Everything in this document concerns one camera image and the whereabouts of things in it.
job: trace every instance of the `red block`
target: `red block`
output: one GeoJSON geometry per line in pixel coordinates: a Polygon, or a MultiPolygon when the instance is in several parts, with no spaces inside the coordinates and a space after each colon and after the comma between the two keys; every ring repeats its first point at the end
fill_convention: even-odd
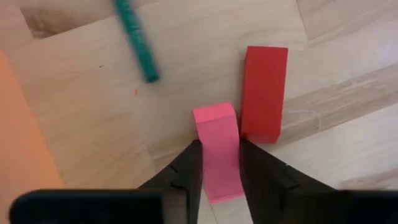
{"type": "Polygon", "coordinates": [[[287,48],[248,47],[244,71],[241,136],[275,144],[280,135],[287,48]]]}

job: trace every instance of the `orange paper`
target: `orange paper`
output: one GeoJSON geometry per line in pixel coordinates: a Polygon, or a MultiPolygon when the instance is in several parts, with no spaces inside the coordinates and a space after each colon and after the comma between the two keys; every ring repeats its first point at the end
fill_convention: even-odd
{"type": "Polygon", "coordinates": [[[9,207],[21,194],[61,187],[32,112],[0,51],[0,223],[8,223],[9,207]]]}

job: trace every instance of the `orange object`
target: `orange object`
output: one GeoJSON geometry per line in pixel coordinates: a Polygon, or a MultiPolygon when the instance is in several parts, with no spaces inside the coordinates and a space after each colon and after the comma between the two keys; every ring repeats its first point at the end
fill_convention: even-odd
{"type": "Polygon", "coordinates": [[[275,144],[284,103],[287,48],[248,47],[244,69],[241,136],[275,144]]]}
{"type": "Polygon", "coordinates": [[[32,112],[0,51],[0,223],[8,223],[9,207],[21,194],[61,187],[32,112]]]}

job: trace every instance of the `green marker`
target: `green marker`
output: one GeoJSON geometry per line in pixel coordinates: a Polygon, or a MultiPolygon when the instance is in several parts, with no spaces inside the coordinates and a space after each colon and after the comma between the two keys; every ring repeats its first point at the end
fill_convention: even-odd
{"type": "Polygon", "coordinates": [[[137,16],[130,6],[129,0],[114,0],[116,11],[127,32],[131,47],[136,52],[144,77],[147,82],[152,83],[159,79],[159,73],[155,66],[149,44],[146,42],[141,31],[137,16]]]}

